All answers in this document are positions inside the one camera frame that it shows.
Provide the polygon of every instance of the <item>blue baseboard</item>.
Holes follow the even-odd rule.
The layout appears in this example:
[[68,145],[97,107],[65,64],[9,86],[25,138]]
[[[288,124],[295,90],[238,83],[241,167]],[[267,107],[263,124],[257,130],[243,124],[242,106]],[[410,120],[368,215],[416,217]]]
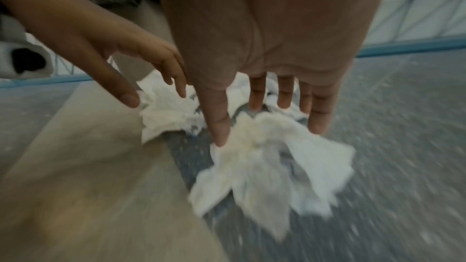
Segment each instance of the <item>blue baseboard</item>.
[[[434,40],[406,42],[406,43],[391,43],[363,47],[357,57],[372,57],[393,54],[408,54],[416,52],[429,52],[452,49],[465,49],[466,36],[456,38],[439,38]],[[92,78],[88,75],[70,75],[70,76],[54,76],[45,79],[30,79],[30,80],[11,80],[0,82],[0,88],[12,88],[21,86],[44,85],[54,83],[80,82],[89,81]]]

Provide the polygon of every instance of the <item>human hand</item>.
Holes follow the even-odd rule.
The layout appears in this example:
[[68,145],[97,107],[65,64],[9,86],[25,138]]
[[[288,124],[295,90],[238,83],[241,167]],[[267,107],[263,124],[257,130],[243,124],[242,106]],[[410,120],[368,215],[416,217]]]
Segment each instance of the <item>human hand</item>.
[[278,75],[278,105],[290,106],[294,79],[309,130],[322,134],[380,0],[162,0],[186,72],[218,146],[229,130],[226,88],[250,77],[249,106],[262,107],[266,73]]
[[43,44],[89,74],[125,105],[139,97],[106,60],[115,51],[152,63],[167,84],[186,96],[183,61],[170,43],[88,0],[2,0]]

